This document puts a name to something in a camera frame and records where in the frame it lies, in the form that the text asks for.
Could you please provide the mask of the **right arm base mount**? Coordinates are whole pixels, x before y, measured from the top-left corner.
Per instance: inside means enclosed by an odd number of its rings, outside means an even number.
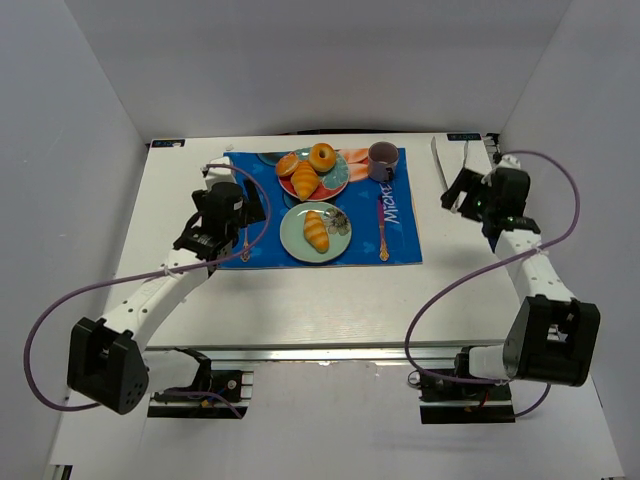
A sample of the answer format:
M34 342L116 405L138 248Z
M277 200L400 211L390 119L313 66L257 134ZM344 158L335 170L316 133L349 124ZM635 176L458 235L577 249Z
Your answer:
M511 390L507 385L451 383L413 370L409 386L419 392L423 425L470 425L514 423Z

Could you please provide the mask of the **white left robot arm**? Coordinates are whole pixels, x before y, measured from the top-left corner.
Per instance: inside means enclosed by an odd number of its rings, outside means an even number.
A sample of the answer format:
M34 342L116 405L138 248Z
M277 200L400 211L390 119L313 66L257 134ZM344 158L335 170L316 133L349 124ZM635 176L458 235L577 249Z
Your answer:
M83 318L71 331L68 386L120 415L148 394L218 398L211 361L185 348L149 351L154 333L186 297L235 258L240 232L267 224L271 206L248 172L227 164L204 167L206 187L192 199L187 220L159 270L120 305L97 320Z

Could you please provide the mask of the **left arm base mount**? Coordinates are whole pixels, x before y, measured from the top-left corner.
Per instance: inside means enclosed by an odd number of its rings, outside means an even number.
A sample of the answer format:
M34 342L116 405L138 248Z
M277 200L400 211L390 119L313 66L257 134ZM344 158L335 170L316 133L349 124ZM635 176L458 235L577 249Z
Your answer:
M147 351L147 416L164 419L241 419L252 398L254 371L193 349Z

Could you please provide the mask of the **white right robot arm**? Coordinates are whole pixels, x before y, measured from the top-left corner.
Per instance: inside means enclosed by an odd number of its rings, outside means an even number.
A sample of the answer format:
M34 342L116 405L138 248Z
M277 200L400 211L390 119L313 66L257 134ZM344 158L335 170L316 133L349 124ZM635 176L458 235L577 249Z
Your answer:
M456 374L579 387L589 373L600 312L578 300L552 266L539 226L525 214L530 187L518 159L504 155L488 173L461 167L441 197L443 208L481 223L521 302L504 342L464 348Z

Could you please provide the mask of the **small croissant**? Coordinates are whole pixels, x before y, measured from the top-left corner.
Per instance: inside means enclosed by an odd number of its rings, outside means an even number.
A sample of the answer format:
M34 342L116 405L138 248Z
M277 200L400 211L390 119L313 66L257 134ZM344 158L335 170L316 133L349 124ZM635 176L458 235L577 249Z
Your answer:
M303 234L305 240L321 254L329 250L329 235L323 217L316 211L309 210L305 214Z

